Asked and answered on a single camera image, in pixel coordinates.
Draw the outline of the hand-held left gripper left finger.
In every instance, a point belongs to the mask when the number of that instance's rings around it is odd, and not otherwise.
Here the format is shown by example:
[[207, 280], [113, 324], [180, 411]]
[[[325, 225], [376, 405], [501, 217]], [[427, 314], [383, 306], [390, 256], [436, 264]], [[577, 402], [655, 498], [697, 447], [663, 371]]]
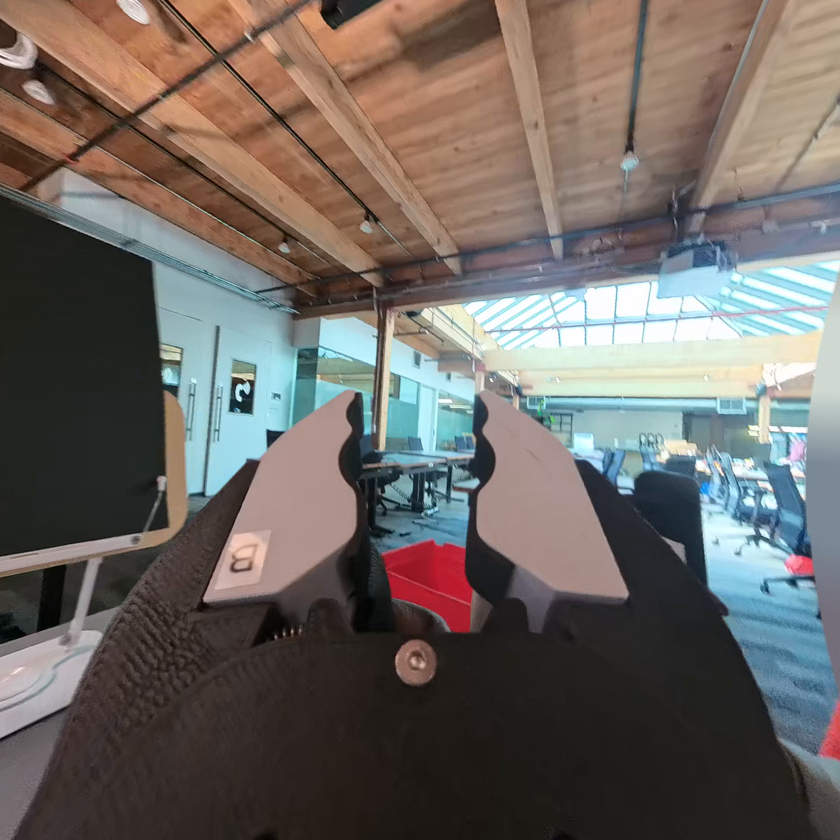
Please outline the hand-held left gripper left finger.
[[370, 569], [363, 432], [362, 395], [342, 391], [267, 449], [203, 604], [269, 604], [297, 626], [315, 602], [329, 600], [357, 624]]

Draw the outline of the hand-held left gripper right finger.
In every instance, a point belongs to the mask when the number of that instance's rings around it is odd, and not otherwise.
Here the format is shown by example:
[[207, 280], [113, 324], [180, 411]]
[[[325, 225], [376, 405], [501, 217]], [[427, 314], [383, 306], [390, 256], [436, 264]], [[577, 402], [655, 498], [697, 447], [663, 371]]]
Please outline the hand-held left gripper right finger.
[[564, 602], [623, 606], [629, 593], [570, 451], [489, 391], [476, 396], [478, 481], [469, 497], [465, 572], [470, 631], [503, 601], [520, 601], [541, 632]]

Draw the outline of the red plastic bin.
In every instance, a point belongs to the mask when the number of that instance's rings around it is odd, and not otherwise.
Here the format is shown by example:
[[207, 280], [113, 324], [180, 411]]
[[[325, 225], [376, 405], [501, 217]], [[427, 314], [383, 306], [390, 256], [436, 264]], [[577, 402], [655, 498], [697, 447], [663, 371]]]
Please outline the red plastic bin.
[[464, 547], [430, 539], [388, 550], [382, 559], [395, 599], [435, 613], [452, 632], [469, 632], [474, 591]]

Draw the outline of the white door with window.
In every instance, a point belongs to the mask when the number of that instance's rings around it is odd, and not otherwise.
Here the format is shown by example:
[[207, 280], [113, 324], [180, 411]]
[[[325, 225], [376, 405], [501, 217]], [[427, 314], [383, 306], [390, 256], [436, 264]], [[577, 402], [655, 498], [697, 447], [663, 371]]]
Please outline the white door with window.
[[213, 393], [215, 327], [159, 308], [164, 389], [178, 400], [185, 425], [185, 476], [190, 496], [205, 491], [209, 414]]
[[266, 450], [271, 343], [218, 326], [211, 380], [203, 492], [216, 494]]

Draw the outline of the wooden book stand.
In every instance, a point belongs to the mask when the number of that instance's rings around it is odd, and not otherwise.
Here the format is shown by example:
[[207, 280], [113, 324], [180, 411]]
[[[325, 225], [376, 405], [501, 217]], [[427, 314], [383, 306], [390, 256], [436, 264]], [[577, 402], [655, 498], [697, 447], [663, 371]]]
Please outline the wooden book stand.
[[163, 405], [164, 473], [155, 479], [154, 501], [141, 530], [76, 542], [47, 542], [37, 537], [31, 550], [2, 552], [2, 576], [85, 563], [75, 612], [66, 631], [46, 642], [2, 655], [2, 739], [63, 711], [72, 701], [102, 640], [102, 632], [85, 629], [85, 622], [103, 560], [158, 547], [186, 521], [184, 419], [173, 394], [163, 393]]

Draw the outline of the wooden office desk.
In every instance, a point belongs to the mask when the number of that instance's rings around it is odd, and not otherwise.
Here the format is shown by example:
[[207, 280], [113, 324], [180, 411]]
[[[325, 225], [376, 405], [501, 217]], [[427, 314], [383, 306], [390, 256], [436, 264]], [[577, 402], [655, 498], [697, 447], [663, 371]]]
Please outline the wooden office desk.
[[435, 454], [409, 452], [407, 454], [384, 455], [379, 461], [362, 465], [360, 487], [366, 502], [367, 522], [376, 536], [393, 534], [393, 530], [376, 523], [379, 508], [380, 480], [391, 477], [409, 476], [413, 480], [413, 492], [407, 504], [396, 503], [397, 509], [411, 511], [418, 518], [430, 518], [439, 512], [438, 493], [434, 486], [434, 474], [444, 472], [446, 489], [444, 502], [452, 501], [455, 468], [466, 469], [475, 456], [474, 452], [444, 451]]

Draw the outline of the wooden pillar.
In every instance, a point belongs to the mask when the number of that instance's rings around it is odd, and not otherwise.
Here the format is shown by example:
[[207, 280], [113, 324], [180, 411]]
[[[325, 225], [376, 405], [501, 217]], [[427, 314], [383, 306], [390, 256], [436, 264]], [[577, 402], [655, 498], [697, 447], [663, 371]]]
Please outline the wooden pillar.
[[391, 360], [396, 312], [380, 306], [376, 311], [376, 353], [371, 398], [371, 438], [374, 450], [385, 451], [390, 399]]

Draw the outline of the black board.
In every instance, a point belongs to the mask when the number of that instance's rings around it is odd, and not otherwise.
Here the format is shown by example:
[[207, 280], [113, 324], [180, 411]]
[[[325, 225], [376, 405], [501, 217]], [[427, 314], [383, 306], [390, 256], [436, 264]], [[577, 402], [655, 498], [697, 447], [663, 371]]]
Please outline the black board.
[[2, 558], [167, 525], [149, 260], [2, 198]]

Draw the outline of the white ceiling projector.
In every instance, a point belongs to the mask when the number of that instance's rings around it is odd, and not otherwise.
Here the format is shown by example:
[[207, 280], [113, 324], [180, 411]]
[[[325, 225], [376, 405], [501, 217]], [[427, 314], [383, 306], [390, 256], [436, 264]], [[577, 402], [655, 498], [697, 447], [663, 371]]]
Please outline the white ceiling projector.
[[725, 240], [696, 238], [671, 245], [660, 255], [657, 299], [715, 298], [736, 268]]

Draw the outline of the black ceiling pipe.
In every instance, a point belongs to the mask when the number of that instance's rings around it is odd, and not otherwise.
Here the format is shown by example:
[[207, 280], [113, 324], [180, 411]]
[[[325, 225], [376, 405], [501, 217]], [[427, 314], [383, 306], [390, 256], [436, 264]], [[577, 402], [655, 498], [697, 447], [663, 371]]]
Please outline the black ceiling pipe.
[[173, 142], [186, 153], [242, 192], [257, 195], [266, 205], [277, 206], [276, 214], [294, 214], [291, 205], [303, 203], [299, 193], [222, 132], [182, 95], [212, 70], [227, 64], [239, 51], [251, 46], [257, 35], [263, 33], [260, 28], [245, 31], [242, 38], [166, 87], [147, 66], [69, 2], [2, 2], [2, 19], [128, 110], [77, 148], [73, 159], [80, 159], [94, 146], [143, 122], [155, 130], [170, 130]]

